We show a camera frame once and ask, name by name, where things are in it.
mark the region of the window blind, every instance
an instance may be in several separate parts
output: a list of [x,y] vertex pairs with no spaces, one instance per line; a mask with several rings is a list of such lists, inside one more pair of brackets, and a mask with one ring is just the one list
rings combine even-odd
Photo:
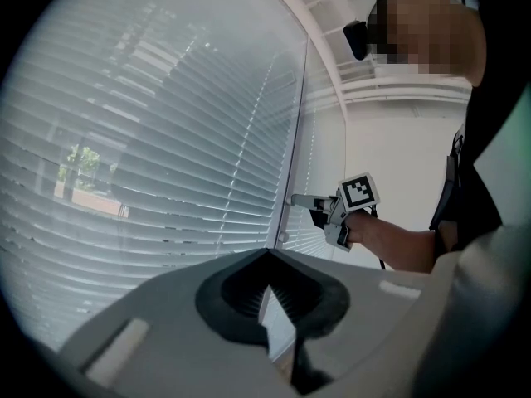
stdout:
[[278,0],[46,11],[0,121],[2,286],[31,336],[57,348],[146,279],[275,243],[305,48]]

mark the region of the person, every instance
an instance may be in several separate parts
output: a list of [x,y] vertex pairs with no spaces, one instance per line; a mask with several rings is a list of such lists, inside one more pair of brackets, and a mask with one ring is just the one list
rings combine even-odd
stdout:
[[[476,11],[457,0],[377,0],[367,25],[353,22],[345,35],[357,59],[365,49],[388,63],[417,64],[421,73],[465,77],[473,86],[463,127],[454,138],[451,161],[457,178],[448,199],[441,198],[431,230],[407,231],[356,211],[345,221],[348,242],[359,243],[394,269],[430,272],[436,258],[462,250],[496,229],[501,220],[474,168],[527,82],[527,61],[514,69],[507,54],[519,25],[523,0],[479,0]],[[503,8],[504,19],[500,19]]]

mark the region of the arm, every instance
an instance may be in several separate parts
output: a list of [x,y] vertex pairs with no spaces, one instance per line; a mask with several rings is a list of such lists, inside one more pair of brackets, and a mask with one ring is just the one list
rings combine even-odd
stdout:
[[348,242],[361,243],[394,269],[430,273],[435,264],[435,233],[407,231],[364,211],[345,221]]

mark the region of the white wall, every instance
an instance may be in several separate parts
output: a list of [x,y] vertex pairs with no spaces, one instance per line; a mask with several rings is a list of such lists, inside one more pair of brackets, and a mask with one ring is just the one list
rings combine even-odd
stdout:
[[[465,118],[463,104],[367,102],[348,107],[346,176],[370,172],[382,203],[378,217],[427,230],[441,193],[446,155]],[[361,245],[334,248],[334,260],[379,268]]]

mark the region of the black cable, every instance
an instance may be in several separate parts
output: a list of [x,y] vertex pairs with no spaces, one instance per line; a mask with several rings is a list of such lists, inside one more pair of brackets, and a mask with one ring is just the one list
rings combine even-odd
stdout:
[[[378,213],[376,212],[376,205],[371,205],[371,216],[378,218]],[[380,261],[380,268],[385,269],[385,263],[382,260]]]

